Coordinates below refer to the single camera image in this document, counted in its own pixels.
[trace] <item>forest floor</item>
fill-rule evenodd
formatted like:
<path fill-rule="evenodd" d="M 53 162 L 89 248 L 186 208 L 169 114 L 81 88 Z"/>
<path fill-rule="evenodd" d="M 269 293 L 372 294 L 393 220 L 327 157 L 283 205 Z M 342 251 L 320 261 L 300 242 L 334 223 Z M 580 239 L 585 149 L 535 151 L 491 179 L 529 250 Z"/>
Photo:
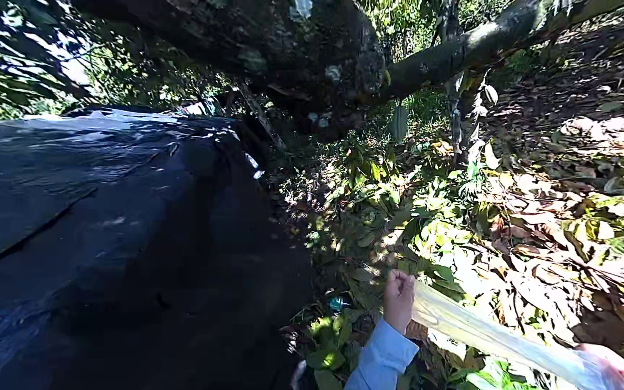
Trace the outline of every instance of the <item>forest floor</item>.
<path fill-rule="evenodd" d="M 467 169 L 450 170 L 439 92 L 403 102 L 405 142 L 386 136 L 386 107 L 346 140 L 277 161 L 275 219 L 317 271 L 316 301 L 282 332 L 321 389 L 357 364 L 397 267 L 526 338 L 624 357 L 624 15 L 578 26 L 537 59 L 499 93 Z M 567 386 L 415 323 L 408 336 L 421 352 L 401 389 Z"/>

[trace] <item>light blue sleeve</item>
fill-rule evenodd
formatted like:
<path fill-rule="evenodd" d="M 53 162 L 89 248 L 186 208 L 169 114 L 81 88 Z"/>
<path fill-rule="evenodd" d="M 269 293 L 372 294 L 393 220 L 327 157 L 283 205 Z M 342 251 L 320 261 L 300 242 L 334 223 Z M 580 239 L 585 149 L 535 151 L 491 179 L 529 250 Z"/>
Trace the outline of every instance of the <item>light blue sleeve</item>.
<path fill-rule="evenodd" d="M 395 390 L 398 375 L 403 374 L 418 349 L 382 318 L 360 352 L 358 367 L 345 390 Z"/>

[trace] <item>black tarp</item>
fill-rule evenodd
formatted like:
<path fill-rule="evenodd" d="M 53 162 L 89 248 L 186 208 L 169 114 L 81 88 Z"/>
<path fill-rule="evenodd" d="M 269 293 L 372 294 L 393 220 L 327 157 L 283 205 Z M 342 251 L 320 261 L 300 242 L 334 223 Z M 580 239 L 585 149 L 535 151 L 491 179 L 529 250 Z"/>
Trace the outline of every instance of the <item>black tarp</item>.
<path fill-rule="evenodd" d="M 238 121 L 0 122 L 0 389 L 284 388 L 307 253 Z"/>

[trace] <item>cocoa tree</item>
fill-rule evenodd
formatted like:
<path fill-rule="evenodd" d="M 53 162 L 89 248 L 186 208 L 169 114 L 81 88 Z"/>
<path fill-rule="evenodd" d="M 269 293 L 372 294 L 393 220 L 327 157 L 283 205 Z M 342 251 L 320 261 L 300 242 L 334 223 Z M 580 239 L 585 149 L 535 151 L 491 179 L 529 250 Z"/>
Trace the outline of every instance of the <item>cocoa tree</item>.
<path fill-rule="evenodd" d="M 135 23 L 199 61 L 265 86 L 299 129 L 342 137 L 369 106 L 438 86 L 624 5 L 624 0 L 516 0 L 498 17 L 392 65 L 353 0 L 77 0 Z"/>

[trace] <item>clear plastic bag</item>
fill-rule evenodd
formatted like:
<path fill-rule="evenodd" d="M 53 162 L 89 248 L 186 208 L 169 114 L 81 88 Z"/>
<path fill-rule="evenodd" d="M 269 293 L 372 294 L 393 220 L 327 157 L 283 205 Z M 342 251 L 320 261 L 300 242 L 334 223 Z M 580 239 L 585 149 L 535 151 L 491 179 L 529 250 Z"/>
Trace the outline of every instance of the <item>clear plastic bag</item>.
<path fill-rule="evenodd" d="M 435 289 L 416 283 L 413 320 L 483 352 L 559 376 L 582 390 L 624 390 L 607 362 L 587 352 L 546 346 L 484 321 Z"/>

